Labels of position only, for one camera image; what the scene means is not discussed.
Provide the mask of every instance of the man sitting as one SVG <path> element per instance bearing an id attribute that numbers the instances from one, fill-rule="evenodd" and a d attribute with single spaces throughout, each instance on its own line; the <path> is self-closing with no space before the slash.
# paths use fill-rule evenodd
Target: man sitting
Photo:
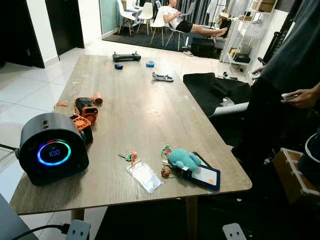
<path id="1" fill-rule="evenodd" d="M 180 11 L 175 9 L 177 5 L 177 0 L 169 0 L 168 6 L 163 6 L 163 20 L 164 22 L 170 23 L 173 29 L 184 32 L 184 33 L 198 33 L 206 37 L 220 37 L 226 33 L 228 30 L 227 27 L 219 30 L 213 30 L 204 28 L 197 24 L 192 24 L 186 20 L 182 20 L 179 15 L 181 14 Z"/>

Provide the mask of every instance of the black speaker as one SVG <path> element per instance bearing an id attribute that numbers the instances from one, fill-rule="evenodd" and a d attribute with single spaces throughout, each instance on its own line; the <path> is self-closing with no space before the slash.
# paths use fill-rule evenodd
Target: black speaker
<path id="1" fill-rule="evenodd" d="M 73 120 L 54 112 L 38 115 L 24 125 L 16 155 L 36 186 L 81 172 L 89 165 L 86 145 Z"/>

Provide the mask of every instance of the wooden table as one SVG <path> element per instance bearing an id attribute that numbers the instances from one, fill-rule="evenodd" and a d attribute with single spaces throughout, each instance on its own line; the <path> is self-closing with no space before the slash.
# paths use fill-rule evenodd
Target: wooden table
<path id="1" fill-rule="evenodd" d="M 197 196 L 245 191 L 252 183 L 224 141 L 205 116 L 172 66 L 164 59 L 153 59 L 154 68 L 145 66 L 150 59 L 124 62 L 116 70 L 112 58 L 84 55 L 59 99 L 68 107 L 56 106 L 55 112 L 71 116 L 74 100 L 101 92 L 93 144 L 88 149 L 89 167 L 85 172 L 47 186 L 31 184 L 24 174 L 11 200 L 21 215 L 74 210 L 83 218 L 84 209 L 127 203 L 184 197 L 190 237 L 197 232 Z M 153 82 L 152 72 L 168 74 L 174 82 Z M 220 191 L 210 191 L 184 179 L 166 180 L 154 193 L 132 177 L 129 165 L 117 154 L 134 148 L 161 177 L 161 149 L 184 148 L 199 153 L 212 167 L 221 171 Z"/>

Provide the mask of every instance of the digital display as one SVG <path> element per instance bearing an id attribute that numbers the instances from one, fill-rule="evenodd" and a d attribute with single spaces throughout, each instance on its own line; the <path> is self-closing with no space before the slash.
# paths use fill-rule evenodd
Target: digital display
<path id="1" fill-rule="evenodd" d="M 62 140 L 53 140 L 40 147 L 37 158 L 41 164 L 58 166 L 67 161 L 70 155 L 71 148 L 66 142 Z"/>

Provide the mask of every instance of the white shirt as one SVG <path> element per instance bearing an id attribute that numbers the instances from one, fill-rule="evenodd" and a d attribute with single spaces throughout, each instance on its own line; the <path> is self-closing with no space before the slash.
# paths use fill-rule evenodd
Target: white shirt
<path id="1" fill-rule="evenodd" d="M 168 15 L 169 17 L 172 17 L 176 12 L 178 12 L 177 9 L 169 7 L 169 6 L 163 6 L 163 15 Z M 172 26 L 173 29 L 176 29 L 176 27 L 179 25 L 179 23 L 182 22 L 181 17 L 176 17 L 172 21 L 170 21 L 170 25 Z"/>

